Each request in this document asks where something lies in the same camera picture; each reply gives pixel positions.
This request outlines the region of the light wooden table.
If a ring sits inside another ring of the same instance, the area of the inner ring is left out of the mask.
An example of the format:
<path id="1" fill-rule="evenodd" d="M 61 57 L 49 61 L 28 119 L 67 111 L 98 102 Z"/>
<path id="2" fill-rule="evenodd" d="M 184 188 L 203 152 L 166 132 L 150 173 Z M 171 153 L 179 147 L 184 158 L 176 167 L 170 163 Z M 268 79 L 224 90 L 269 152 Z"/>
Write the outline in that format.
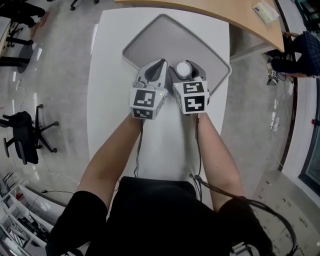
<path id="1" fill-rule="evenodd" d="M 117 4 L 160 5 L 202 14 L 228 22 L 255 35 L 267 45 L 284 51 L 278 19 L 265 24 L 253 7 L 261 0 L 114 0 Z"/>

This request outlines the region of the black white patterned block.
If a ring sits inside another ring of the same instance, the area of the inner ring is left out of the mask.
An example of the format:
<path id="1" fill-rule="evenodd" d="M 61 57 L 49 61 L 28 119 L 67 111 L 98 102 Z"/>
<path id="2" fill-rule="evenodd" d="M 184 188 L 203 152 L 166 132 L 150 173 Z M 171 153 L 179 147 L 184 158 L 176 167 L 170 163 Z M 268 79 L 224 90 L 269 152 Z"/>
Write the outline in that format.
<path id="1" fill-rule="evenodd" d="M 278 74 L 274 70 L 269 70 L 268 71 L 268 80 L 267 80 L 267 85 L 268 86 L 275 86 L 278 83 Z"/>

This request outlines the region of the beige locker cabinet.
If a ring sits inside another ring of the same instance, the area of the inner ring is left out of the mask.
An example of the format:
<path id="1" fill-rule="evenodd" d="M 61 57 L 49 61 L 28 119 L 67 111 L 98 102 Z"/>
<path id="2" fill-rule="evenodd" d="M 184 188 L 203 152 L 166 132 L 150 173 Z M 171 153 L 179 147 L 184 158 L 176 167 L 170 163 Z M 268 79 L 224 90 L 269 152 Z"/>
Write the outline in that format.
<path id="1" fill-rule="evenodd" d="M 292 225 L 297 239 L 294 256 L 320 256 L 320 207 L 280 171 L 266 171 L 253 199 L 271 207 Z M 292 249 L 292 238 L 275 216 L 253 208 L 265 233 L 272 241 L 276 256 L 286 256 Z"/>

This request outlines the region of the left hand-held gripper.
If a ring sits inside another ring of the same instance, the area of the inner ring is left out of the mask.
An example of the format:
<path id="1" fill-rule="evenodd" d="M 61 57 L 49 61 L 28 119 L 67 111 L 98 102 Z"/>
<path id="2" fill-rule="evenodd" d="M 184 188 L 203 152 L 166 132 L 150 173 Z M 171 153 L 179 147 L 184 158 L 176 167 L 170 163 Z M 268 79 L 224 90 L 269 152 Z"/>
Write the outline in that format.
<path id="1" fill-rule="evenodd" d="M 143 66 L 130 90 L 129 106 L 133 118 L 155 120 L 168 95 L 165 88 L 168 63 L 164 58 Z"/>

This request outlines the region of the white table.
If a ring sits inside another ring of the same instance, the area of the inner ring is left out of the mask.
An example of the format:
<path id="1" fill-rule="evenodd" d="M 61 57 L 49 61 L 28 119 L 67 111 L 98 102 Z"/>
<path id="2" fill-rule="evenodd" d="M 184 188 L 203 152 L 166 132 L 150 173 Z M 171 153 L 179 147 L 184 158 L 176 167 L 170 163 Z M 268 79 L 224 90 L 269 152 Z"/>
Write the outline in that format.
<path id="1" fill-rule="evenodd" d="M 137 70 L 122 57 L 128 42 L 160 14 L 165 14 L 196 35 L 216 45 L 230 59 L 229 25 L 188 11 L 132 7 L 103 11 L 93 44 L 88 92 L 87 136 L 90 161 L 130 114 L 129 96 Z M 147 121 L 132 149 L 122 175 L 161 180 L 188 180 L 190 174 L 205 178 L 191 117 L 184 117 L 169 96 L 154 121 Z"/>

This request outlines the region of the white tissue box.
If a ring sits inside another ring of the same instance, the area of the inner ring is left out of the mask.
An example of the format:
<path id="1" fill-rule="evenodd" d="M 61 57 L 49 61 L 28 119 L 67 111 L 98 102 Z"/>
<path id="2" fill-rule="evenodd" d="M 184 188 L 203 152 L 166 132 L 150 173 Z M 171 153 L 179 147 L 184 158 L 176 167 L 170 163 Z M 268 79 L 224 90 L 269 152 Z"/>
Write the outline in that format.
<path id="1" fill-rule="evenodd" d="M 253 5 L 252 9 L 266 25 L 277 20 L 280 16 L 265 0 L 261 0 Z"/>

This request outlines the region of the person's black shirt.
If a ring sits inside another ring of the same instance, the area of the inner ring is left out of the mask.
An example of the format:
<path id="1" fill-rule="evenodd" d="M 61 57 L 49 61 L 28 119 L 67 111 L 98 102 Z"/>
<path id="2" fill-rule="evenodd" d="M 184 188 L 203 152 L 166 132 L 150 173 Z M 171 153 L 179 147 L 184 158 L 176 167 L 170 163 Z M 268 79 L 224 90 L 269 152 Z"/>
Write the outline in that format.
<path id="1" fill-rule="evenodd" d="M 272 242 L 246 202 L 230 199 L 213 211 L 197 200 L 189 182 L 123 177 L 111 208 L 97 195 L 77 191 L 45 250 L 47 256 L 229 256 L 238 243 L 273 256 Z"/>

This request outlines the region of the white shelf frame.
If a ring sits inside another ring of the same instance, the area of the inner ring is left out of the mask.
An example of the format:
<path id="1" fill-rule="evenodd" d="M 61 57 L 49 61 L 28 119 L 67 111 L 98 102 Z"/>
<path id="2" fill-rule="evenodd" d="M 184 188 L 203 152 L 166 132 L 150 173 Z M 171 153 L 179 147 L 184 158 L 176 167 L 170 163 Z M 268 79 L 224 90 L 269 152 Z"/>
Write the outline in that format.
<path id="1" fill-rule="evenodd" d="M 33 209 L 40 197 L 11 177 L 0 178 L 0 256 L 47 256 L 53 226 Z"/>

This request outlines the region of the person's left forearm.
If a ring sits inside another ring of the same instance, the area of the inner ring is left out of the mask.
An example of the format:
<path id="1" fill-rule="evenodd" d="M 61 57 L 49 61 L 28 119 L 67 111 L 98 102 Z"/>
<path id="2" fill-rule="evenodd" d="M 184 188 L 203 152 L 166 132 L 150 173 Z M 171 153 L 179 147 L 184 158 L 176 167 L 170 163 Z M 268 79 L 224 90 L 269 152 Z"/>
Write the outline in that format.
<path id="1" fill-rule="evenodd" d="M 77 190 L 96 195 L 109 208 L 143 125 L 144 121 L 129 114 L 95 153 Z"/>

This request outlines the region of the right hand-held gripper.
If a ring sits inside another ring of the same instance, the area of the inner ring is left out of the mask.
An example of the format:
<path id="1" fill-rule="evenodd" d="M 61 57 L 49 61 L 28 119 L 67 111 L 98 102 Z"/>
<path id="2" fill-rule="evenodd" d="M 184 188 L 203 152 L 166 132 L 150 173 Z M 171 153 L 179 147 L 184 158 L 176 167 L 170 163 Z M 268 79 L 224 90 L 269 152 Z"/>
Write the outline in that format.
<path id="1" fill-rule="evenodd" d="M 173 85 L 174 97 L 184 115 L 205 113 L 210 100 L 206 72 L 195 62 L 186 62 L 191 66 L 194 81 L 183 82 L 172 66 L 168 67 L 168 81 Z"/>

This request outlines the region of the grey tray with white rim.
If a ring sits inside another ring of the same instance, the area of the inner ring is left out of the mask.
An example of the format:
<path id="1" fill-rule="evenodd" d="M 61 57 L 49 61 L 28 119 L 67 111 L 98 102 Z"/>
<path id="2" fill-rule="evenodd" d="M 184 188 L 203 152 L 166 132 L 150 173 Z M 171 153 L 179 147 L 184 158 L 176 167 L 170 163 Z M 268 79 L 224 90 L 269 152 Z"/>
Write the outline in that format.
<path id="1" fill-rule="evenodd" d="M 172 67 L 180 61 L 194 62 L 204 69 L 211 95 L 232 71 L 216 45 L 204 41 L 167 14 L 156 16 L 138 32 L 124 47 L 122 57 L 137 69 L 157 59 L 165 59 Z"/>

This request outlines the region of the wooden desk with black legs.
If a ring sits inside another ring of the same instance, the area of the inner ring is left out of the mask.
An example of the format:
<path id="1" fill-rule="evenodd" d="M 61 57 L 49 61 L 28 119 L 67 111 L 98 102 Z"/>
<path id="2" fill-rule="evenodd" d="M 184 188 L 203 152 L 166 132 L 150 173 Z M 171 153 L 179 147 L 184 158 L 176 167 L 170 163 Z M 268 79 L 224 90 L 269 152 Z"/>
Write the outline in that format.
<path id="1" fill-rule="evenodd" d="M 16 67 L 22 74 L 28 67 L 33 55 L 33 41 L 20 39 L 18 35 L 24 31 L 19 23 L 0 16 L 0 67 Z M 6 49 L 22 45 L 18 57 L 5 56 Z"/>

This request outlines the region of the person's right forearm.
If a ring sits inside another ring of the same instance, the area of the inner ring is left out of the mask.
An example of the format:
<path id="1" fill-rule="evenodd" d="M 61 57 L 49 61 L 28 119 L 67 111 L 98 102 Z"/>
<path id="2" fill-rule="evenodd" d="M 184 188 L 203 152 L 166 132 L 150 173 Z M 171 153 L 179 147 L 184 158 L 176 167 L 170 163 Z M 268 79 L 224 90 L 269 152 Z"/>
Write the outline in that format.
<path id="1" fill-rule="evenodd" d="M 198 143 L 204 173 L 210 185 L 236 196 L 244 195 L 237 165 L 207 113 L 195 117 Z M 241 215 L 247 209 L 244 202 L 212 191 L 213 210 L 220 215 Z"/>

